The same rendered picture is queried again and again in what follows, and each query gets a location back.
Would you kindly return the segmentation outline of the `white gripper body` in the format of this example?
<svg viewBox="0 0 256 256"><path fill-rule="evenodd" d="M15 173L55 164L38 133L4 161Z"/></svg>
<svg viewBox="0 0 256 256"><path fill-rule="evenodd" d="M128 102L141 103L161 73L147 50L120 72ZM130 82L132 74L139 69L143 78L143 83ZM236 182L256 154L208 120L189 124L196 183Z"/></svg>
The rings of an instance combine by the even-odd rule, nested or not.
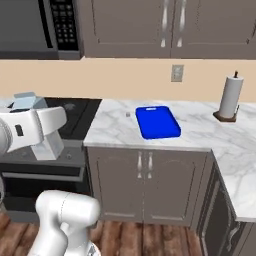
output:
<svg viewBox="0 0 256 256"><path fill-rule="evenodd" d="M35 157L39 161L56 160L64 149L64 143L58 131L48 134L44 140L31 147Z"/></svg>

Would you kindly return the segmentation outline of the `blue tray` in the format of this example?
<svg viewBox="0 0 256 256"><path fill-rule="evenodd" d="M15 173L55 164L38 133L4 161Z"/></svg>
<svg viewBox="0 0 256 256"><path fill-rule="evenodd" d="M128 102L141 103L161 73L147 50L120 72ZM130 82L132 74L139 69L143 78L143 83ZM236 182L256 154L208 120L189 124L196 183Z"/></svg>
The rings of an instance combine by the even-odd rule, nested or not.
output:
<svg viewBox="0 0 256 256"><path fill-rule="evenodd" d="M181 128L167 106L138 107L135 115L144 139L175 138L181 135Z"/></svg>

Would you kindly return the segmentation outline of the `black hob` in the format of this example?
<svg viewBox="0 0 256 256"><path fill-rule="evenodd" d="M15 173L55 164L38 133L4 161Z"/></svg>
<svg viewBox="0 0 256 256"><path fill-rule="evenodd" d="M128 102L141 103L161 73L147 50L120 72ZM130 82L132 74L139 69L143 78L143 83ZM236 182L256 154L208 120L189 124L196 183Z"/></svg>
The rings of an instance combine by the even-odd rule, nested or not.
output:
<svg viewBox="0 0 256 256"><path fill-rule="evenodd" d="M45 97L47 108L12 113L0 107L0 144L33 145L55 131L62 139L82 140L101 103L99 99Z"/></svg>

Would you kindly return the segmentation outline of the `pale blue box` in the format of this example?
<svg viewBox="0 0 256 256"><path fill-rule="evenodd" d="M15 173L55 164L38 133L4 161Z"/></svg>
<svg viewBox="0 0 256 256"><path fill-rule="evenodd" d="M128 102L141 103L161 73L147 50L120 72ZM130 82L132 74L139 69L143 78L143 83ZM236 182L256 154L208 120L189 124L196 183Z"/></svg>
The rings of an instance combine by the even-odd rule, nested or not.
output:
<svg viewBox="0 0 256 256"><path fill-rule="evenodd" d="M10 112L36 111L47 108L45 99L34 92L19 93L14 95L14 101L9 107Z"/></svg>

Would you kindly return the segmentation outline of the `grey base cupboard door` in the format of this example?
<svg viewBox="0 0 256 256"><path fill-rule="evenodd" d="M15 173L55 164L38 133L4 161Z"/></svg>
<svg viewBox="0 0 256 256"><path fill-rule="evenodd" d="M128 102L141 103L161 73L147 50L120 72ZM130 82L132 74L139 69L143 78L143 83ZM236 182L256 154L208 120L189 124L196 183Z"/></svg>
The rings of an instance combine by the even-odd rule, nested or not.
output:
<svg viewBox="0 0 256 256"><path fill-rule="evenodd" d="M138 179L139 151L125 148L87 148L93 196L101 204L102 220L143 220L143 154L142 178Z"/></svg>
<svg viewBox="0 0 256 256"><path fill-rule="evenodd" d="M152 178L148 154L153 152ZM206 160L205 152L153 150L146 155L144 221L189 226Z"/></svg>

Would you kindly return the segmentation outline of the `grey microwave oven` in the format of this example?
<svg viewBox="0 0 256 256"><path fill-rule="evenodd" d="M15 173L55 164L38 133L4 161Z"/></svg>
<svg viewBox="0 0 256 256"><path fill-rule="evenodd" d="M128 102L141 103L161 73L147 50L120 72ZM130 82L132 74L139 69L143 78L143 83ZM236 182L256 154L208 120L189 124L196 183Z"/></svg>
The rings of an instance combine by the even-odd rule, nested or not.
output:
<svg viewBox="0 0 256 256"><path fill-rule="evenodd" d="M0 59L81 59L77 7L77 0L0 0Z"/></svg>

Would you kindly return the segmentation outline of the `dark grey dishwasher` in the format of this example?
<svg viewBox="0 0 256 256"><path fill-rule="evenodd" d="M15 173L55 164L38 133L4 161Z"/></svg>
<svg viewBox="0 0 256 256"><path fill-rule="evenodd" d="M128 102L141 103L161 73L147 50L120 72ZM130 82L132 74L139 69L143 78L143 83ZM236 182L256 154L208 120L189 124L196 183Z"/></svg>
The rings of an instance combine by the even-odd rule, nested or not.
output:
<svg viewBox="0 0 256 256"><path fill-rule="evenodd" d="M198 224L203 256L233 256L245 227L245 224L240 222L240 229L234 235L231 251L228 252L228 235L237 223L218 167L213 163Z"/></svg>

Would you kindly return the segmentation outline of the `grey wall cupboard door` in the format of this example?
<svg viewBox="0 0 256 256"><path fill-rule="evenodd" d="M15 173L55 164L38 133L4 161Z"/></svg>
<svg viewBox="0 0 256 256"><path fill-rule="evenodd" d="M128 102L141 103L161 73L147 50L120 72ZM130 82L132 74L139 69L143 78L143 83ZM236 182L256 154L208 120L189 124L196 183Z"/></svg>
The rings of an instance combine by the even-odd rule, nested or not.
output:
<svg viewBox="0 0 256 256"><path fill-rule="evenodd" d="M182 47L181 1L175 1L171 57L256 59L256 0L187 0Z"/></svg>
<svg viewBox="0 0 256 256"><path fill-rule="evenodd" d="M86 57L169 58L174 0L161 48L163 0L79 0Z"/></svg>

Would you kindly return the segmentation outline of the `grey wall outlet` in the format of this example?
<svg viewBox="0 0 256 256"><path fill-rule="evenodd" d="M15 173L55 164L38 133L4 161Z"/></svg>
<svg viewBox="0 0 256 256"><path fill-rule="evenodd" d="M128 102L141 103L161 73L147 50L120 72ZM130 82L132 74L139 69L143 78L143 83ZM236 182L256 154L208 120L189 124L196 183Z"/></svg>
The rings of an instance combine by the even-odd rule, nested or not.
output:
<svg viewBox="0 0 256 256"><path fill-rule="evenodd" d="M171 81L172 82L181 82L183 79L183 65L173 65L171 72Z"/></svg>

